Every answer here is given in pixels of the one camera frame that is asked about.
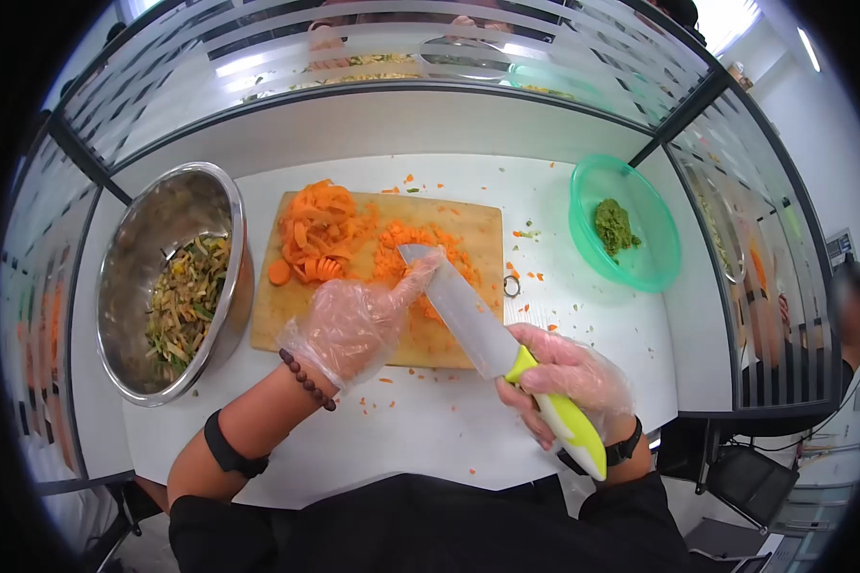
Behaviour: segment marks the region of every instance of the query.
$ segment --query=yellow knife handle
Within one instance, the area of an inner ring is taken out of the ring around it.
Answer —
[[[525,346],[513,367],[504,376],[506,382],[519,384],[520,375],[537,366],[538,361]],[[564,449],[580,467],[596,481],[605,481],[605,446],[589,418],[567,396],[560,394],[533,394],[541,410],[542,419],[561,441]]]

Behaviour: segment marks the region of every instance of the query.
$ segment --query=wooden bead bracelet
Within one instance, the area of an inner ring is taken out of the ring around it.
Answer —
[[[302,384],[302,388],[309,391],[312,397],[315,398],[315,401],[318,402],[318,405],[329,412],[333,412],[337,404],[334,403],[334,400],[325,396],[321,389],[316,388],[315,382],[306,378],[306,373],[302,371],[300,363],[293,359],[293,354],[284,349],[280,349],[279,354],[283,363],[290,368],[290,372],[296,375],[296,381]]]

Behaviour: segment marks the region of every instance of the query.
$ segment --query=plastic glove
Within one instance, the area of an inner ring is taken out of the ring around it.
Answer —
[[[634,413],[634,398],[621,369],[591,347],[569,338],[528,324],[507,328],[528,348],[538,366],[520,376],[521,389],[503,378],[497,379],[497,394],[503,403],[519,410],[541,447],[551,449],[555,437],[551,428],[538,417],[538,408],[529,395],[532,393],[569,396],[585,412],[602,441],[612,440],[616,423]]]
[[[408,307],[424,292],[446,256],[442,247],[415,260],[393,290],[361,281],[325,282],[312,296],[309,314],[291,318],[279,346],[338,389],[371,378],[398,348]]]

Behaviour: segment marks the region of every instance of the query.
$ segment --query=white table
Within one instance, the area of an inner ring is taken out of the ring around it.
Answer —
[[[237,184],[248,213],[256,277],[282,194],[316,180],[331,178],[351,191],[376,192],[401,187],[404,177],[413,173],[415,181],[409,186],[426,184],[420,196],[500,207],[505,261],[513,262],[523,277],[522,294],[505,299],[505,323],[554,324],[564,336],[595,344],[627,373],[644,430],[651,431],[677,415],[663,298],[605,281],[578,254],[567,224],[572,169],[565,163],[551,167],[548,161],[481,155],[386,156],[269,171],[241,178]],[[445,187],[437,189],[436,183]],[[531,227],[526,226],[529,219]],[[528,228],[542,231],[539,243],[512,234]],[[528,279],[530,270],[543,273],[545,281]],[[88,276],[94,271],[82,269]],[[517,313],[526,304],[529,312]],[[574,311],[574,304],[579,311]],[[152,409],[122,401],[138,475],[165,483],[175,457],[207,416],[280,362],[276,353],[253,350],[247,337],[248,329],[230,360],[202,376],[194,386],[197,397],[187,393]],[[418,380],[418,375],[425,379]],[[458,379],[449,381],[449,376]],[[379,377],[394,384],[379,382]],[[366,399],[367,414],[361,398]],[[499,402],[493,386],[477,373],[415,369],[410,375],[405,368],[387,367],[376,379],[343,395],[334,413],[320,411],[300,424],[275,449],[268,470],[236,501],[302,508],[399,472],[499,489],[562,468],[553,454],[541,451],[516,414]]]

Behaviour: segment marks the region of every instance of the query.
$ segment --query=kitchen knife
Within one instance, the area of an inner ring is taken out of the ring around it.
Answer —
[[[424,245],[398,247],[409,265],[432,250]],[[436,269],[424,293],[485,380],[503,376],[506,382],[516,385],[524,371],[538,364],[448,260],[444,259]],[[604,481],[605,447],[586,415],[567,396],[533,396],[542,418],[570,456],[593,479]]]

